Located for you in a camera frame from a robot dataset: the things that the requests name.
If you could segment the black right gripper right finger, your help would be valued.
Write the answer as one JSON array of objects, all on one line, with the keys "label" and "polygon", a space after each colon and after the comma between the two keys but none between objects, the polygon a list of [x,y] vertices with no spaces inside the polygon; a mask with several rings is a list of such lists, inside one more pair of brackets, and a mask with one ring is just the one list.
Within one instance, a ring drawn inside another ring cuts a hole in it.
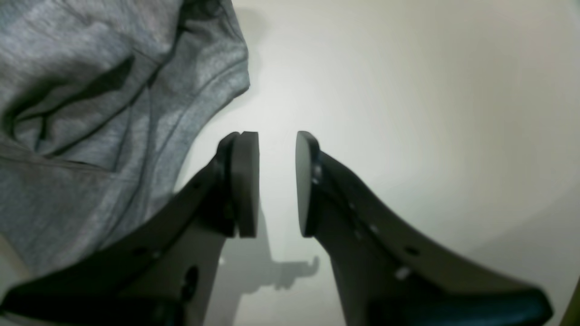
[{"label": "black right gripper right finger", "polygon": [[396,215],[309,132],[295,146],[299,225],[332,265],[348,326],[543,326],[539,287],[484,268]]}]

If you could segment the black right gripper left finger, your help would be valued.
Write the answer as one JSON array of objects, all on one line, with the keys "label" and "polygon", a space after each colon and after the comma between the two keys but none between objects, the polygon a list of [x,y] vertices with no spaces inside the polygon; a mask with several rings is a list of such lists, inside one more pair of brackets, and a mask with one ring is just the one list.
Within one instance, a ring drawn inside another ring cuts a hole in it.
[{"label": "black right gripper left finger", "polygon": [[144,225],[78,264],[12,288],[21,326],[200,326],[227,239],[257,235],[259,137],[234,132]]}]

